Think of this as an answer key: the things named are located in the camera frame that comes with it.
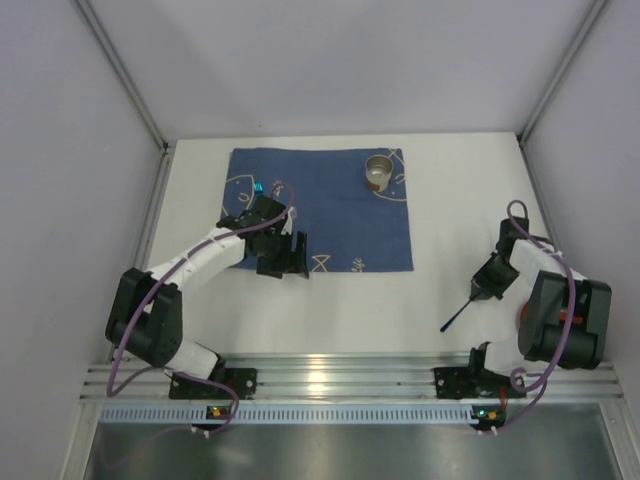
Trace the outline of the orange round plate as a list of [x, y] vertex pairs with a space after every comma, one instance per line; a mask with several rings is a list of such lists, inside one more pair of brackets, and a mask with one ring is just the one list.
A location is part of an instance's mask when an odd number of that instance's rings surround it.
[[527, 314], [527, 311], [528, 311], [528, 307], [529, 307], [529, 303], [528, 302], [525, 302], [521, 306], [521, 308], [519, 310], [519, 313], [518, 313], [518, 315], [516, 317], [516, 328], [517, 329], [520, 329], [522, 324], [524, 323], [525, 318], [526, 318], [526, 314]]

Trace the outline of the blue placemat with yellow fish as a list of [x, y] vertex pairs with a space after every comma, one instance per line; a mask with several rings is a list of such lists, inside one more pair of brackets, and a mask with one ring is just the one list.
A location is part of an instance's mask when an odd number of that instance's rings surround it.
[[[388, 187], [376, 193], [366, 160], [388, 156]], [[307, 234], [310, 271], [390, 273], [413, 270], [405, 162], [399, 148], [287, 150], [236, 148], [230, 154], [221, 214], [238, 215], [253, 204], [254, 184], [281, 203], [293, 203], [295, 230]]]

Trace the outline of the silver metal cup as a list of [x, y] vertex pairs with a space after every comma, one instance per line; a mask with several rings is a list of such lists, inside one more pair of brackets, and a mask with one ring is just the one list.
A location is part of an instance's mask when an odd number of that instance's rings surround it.
[[389, 185], [393, 169], [393, 161], [388, 156], [369, 157], [365, 163], [365, 176], [369, 189], [376, 193], [384, 191]]

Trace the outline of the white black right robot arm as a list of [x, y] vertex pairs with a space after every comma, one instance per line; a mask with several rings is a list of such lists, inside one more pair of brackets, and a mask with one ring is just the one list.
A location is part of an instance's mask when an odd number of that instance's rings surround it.
[[500, 223], [489, 259], [471, 279], [470, 301], [502, 299], [517, 279], [531, 286], [517, 323], [517, 345], [525, 360], [550, 364], [558, 348], [562, 369], [593, 370], [604, 355], [611, 287], [572, 271], [568, 281], [560, 252], [543, 237], [529, 240], [529, 220]]

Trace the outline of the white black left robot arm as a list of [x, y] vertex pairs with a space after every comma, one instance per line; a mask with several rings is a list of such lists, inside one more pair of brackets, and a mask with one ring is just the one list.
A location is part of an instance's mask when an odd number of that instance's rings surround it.
[[223, 358], [185, 334], [189, 295], [248, 258], [257, 274], [281, 279], [309, 276], [307, 235], [293, 228], [295, 207], [260, 195], [237, 216], [226, 216], [195, 245], [165, 263], [122, 274], [105, 329], [114, 346], [108, 393], [120, 391], [116, 374], [125, 354], [149, 369], [174, 372], [192, 381], [212, 382]]

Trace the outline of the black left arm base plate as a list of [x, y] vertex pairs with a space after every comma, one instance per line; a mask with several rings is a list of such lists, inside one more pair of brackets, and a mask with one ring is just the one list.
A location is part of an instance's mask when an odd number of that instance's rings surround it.
[[172, 400], [230, 399], [232, 390], [240, 400], [252, 399], [256, 393], [258, 371], [255, 368], [222, 367], [207, 380], [173, 373], [169, 389]]

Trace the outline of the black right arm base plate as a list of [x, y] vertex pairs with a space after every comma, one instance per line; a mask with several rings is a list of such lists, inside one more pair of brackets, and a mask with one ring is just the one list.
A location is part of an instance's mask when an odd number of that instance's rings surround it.
[[484, 368], [438, 367], [433, 373], [438, 399], [520, 399], [526, 396], [513, 388], [507, 376]]

